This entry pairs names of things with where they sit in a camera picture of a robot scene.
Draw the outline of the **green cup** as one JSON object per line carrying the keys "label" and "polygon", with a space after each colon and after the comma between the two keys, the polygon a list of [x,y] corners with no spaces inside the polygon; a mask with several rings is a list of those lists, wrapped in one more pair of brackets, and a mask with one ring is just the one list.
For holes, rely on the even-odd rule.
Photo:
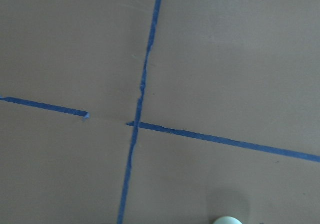
{"label": "green cup", "polygon": [[232,216],[221,216],[217,218],[212,224],[242,224],[242,222]]}

